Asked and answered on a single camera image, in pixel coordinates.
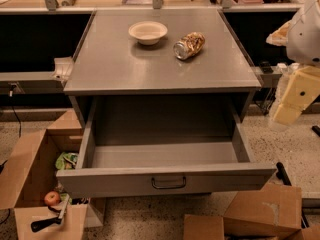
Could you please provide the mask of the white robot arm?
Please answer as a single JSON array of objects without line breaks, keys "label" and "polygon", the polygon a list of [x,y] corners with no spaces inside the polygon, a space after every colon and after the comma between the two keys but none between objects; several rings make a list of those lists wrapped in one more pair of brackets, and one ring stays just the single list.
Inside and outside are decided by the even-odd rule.
[{"label": "white robot arm", "polygon": [[298,64],[282,72],[269,111],[269,125],[284,129],[320,95],[320,0],[306,0],[266,42],[285,46],[287,57]]}]

